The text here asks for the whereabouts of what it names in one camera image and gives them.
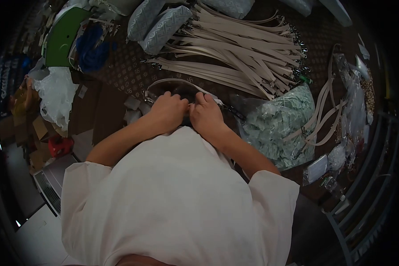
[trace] person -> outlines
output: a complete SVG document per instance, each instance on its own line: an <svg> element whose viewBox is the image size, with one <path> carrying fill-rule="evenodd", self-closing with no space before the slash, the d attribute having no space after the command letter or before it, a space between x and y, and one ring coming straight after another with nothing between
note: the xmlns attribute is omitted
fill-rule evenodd
<svg viewBox="0 0 399 266"><path fill-rule="evenodd" d="M166 92L66 169L62 242L86 265L285 265L298 193L212 96Z"/></svg>
<svg viewBox="0 0 399 266"><path fill-rule="evenodd" d="M10 96L8 109L14 116L21 117L27 113L37 111L40 98L38 92L33 90L32 86L32 78L25 75L21 86L19 86L14 95Z"/></svg>

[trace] brown patterned carpet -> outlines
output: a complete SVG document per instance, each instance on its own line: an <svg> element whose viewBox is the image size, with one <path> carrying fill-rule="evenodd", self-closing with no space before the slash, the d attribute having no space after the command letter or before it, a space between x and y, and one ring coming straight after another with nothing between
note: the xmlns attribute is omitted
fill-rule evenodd
<svg viewBox="0 0 399 266"><path fill-rule="evenodd" d="M314 81L310 85L312 94L316 101L318 94L328 78L328 61L329 54L331 52L332 46L335 43L341 44L340 48L337 48L335 52L343 52L349 62L355 63L355 54L361 55L357 43L359 38L357 32L360 31L362 39L364 40L368 51L371 54L371 60L366 61L367 65L370 67L371 72L374 77L374 87L376 92L376 99L380 98L380 80L376 77L379 76L379 69L377 66L376 51L374 48L374 42L372 36L367 32L360 19L353 10L349 9L349 6L345 6L351 18L354 22L354 26L343 28L334 16L323 6L316 6L313 8L312 14L307 18L303 17L301 14L293 10L292 8L282 4L277 0L256 0L250 13L245 17L246 20L261 20L273 15L275 9L279 9L279 15L284 15L286 21L290 24L296 26L301 34L301 39L305 42L306 47L309 49L307 55L308 58L305 60L305 65L313 69L309 77ZM148 58L148 56L143 52L140 46L135 42L125 43L126 33L127 33L127 23L128 18L124 18L120 21L121 27L115 36L115 41L117 42L117 51L113 53L114 67L108 67L108 63L105 63L100 71L89 73L90 76L95 77L104 84L102 94L104 97L110 98L110 105L118 105L124 102L126 95L132 95L136 98L142 97L142 91L146 89L154 81L163 78L182 78L188 80L200 87L205 88L209 92L216 94L224 102L229 102L229 94L244 94L233 88L229 88L220 84L210 82L208 80L203 80L198 77L192 77L185 74L180 74L176 72L170 72L167 70L159 70L150 64L141 63L142 59ZM217 63L213 59L194 56L194 57L184 57L183 60L198 61L204 63ZM335 101L340 101L340 99L346 93L346 89L341 82L340 76L338 75L338 70L333 63L333 71L336 73L336 79L333 83L334 98ZM116 108L117 114L114 113L114 117L118 120L124 115L124 108ZM327 98L327 102L324 107L324 113L332 108L330 103L330 97ZM378 110L378 103L376 101L375 110ZM334 121L335 115L331 117L328 122L322 127L318 134L318 140L322 139L323 136L329 131L329 128ZM122 126L122 119L117 121L113 125L109 125L113 130L117 130ZM231 118L231 115L225 114L225 121L232 129L235 126L235 120ZM372 135L374 131L375 124L373 124L370 132L370 140L372 141ZM101 138L105 138L112 132L105 132L101 135ZM318 146L315 149L315 158L318 158L324 153L328 153L335 146L335 136L333 136L325 145ZM356 160L355 169L360 168L360 164L363 161L363 157L366 155L366 151L362 152L360 157ZM295 168L284 171L283 176L290 178L302 184L303 168L305 165L297 166ZM339 177L339 183L343 187L348 188L351 184L350 181L346 179L343 175ZM315 203L322 205L324 209L329 210L334 207L336 201L334 199L328 199L322 201L324 195L325 198L328 197L327 191L319 187L320 182L315 182L312 185L301 187L300 191L307 198L311 199Z"/></svg>

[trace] cardboard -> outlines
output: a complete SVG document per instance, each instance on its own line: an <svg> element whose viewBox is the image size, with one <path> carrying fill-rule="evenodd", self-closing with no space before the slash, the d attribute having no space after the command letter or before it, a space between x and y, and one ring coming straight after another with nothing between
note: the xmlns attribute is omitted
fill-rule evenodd
<svg viewBox="0 0 399 266"><path fill-rule="evenodd" d="M41 152L43 162L47 162L50 158L52 158L52 155L50 154L48 143L40 142L39 150Z"/></svg>
<svg viewBox="0 0 399 266"><path fill-rule="evenodd" d="M127 94L118 90L113 86L103 84L102 92L96 108L96 115L93 128L93 145L98 144L101 140L111 135L117 130L122 129L125 121L124 102Z"/></svg>
<svg viewBox="0 0 399 266"><path fill-rule="evenodd" d="M68 131L63 131L58 125L56 125L55 123L51 123L53 126L53 129L59 134L61 135L61 137L68 137Z"/></svg>
<svg viewBox="0 0 399 266"><path fill-rule="evenodd" d="M13 116L8 116L0 120L0 141L5 141L15 135Z"/></svg>
<svg viewBox="0 0 399 266"><path fill-rule="evenodd" d="M13 115L12 117L13 117L13 120L14 120L14 126L15 127L27 123L27 116L26 115L24 115L24 116L14 116Z"/></svg>
<svg viewBox="0 0 399 266"><path fill-rule="evenodd" d="M72 103L71 113L69 114L68 133L66 136L78 135L93 129L101 90L101 82L92 80L80 81Z"/></svg>
<svg viewBox="0 0 399 266"><path fill-rule="evenodd" d="M43 161L43 155L40 150L30 153L30 163L35 172L43 168L45 162Z"/></svg>
<svg viewBox="0 0 399 266"><path fill-rule="evenodd" d="M39 115L33 121L34 131L37 134L38 139L41 142L48 142L49 138L58 134L56 130L53 128L52 123L44 120L41 115Z"/></svg>
<svg viewBox="0 0 399 266"><path fill-rule="evenodd" d="M33 121L33 126L34 130L36 131L37 137L39 140L42 140L47 134L47 128L46 125L44 125L44 119L39 115L34 121Z"/></svg>
<svg viewBox="0 0 399 266"><path fill-rule="evenodd" d="M28 130L27 124L22 123L18 126L15 126L15 142L16 146L20 147L28 141Z"/></svg>

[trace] patterned pouch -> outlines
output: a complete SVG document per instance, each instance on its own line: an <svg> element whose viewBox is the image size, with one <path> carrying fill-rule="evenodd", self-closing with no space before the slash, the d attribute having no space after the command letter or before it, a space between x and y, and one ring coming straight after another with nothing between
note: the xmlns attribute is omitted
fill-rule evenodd
<svg viewBox="0 0 399 266"><path fill-rule="evenodd" d="M149 55L157 55L170 37L190 18L191 11L185 6L166 10L160 20L152 27L146 38L138 43Z"/></svg>
<svg viewBox="0 0 399 266"><path fill-rule="evenodd" d="M165 0L144 0L133 12L128 21L127 38L141 41L145 38L152 22L165 4Z"/></svg>
<svg viewBox="0 0 399 266"><path fill-rule="evenodd" d="M232 18L243 19L250 12L255 0L201 0Z"/></svg>

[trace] white plastic bag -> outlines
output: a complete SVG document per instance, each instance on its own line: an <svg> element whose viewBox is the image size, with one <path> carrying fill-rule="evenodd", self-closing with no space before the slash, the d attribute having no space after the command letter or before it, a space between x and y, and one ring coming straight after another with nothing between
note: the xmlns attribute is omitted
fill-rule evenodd
<svg viewBox="0 0 399 266"><path fill-rule="evenodd" d="M42 80L34 81L34 89L42 99L40 113L42 117L68 130L69 112L78 84L72 82L68 67L49 67L50 74Z"/></svg>

